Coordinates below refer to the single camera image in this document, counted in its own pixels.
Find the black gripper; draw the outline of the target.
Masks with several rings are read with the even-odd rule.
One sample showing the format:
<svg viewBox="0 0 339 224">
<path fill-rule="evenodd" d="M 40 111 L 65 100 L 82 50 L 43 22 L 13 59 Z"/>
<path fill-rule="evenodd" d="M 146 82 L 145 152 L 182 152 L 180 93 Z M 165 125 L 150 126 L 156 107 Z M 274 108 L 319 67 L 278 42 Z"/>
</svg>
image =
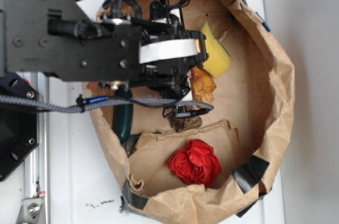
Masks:
<svg viewBox="0 0 339 224">
<path fill-rule="evenodd" d="M 178 91 L 187 73 L 208 59 L 204 34 L 170 15 L 160 21 L 104 17 L 66 19 L 48 12 L 52 76 L 65 82 L 146 86 Z"/>
</svg>

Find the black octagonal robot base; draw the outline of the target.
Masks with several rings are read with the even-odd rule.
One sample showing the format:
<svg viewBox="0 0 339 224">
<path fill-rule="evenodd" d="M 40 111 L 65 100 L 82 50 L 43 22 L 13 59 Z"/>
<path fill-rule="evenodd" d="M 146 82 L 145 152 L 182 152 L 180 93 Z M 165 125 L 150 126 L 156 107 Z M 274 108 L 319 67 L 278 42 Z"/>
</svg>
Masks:
<svg viewBox="0 0 339 224">
<path fill-rule="evenodd" d="M 39 96 L 16 73 L 1 78 L 1 95 L 36 100 Z M 1 104 L 1 181 L 5 181 L 38 144 L 38 115 L 28 106 Z"/>
</svg>

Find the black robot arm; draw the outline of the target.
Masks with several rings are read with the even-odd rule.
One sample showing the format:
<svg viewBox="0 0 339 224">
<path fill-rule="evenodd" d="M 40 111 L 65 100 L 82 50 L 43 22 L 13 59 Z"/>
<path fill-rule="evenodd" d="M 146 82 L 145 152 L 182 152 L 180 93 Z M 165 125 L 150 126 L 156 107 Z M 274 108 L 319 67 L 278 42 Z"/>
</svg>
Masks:
<svg viewBox="0 0 339 224">
<path fill-rule="evenodd" d="M 171 14 L 190 0 L 1 0 L 1 76 L 177 90 L 208 59 L 205 36 Z"/>
</svg>

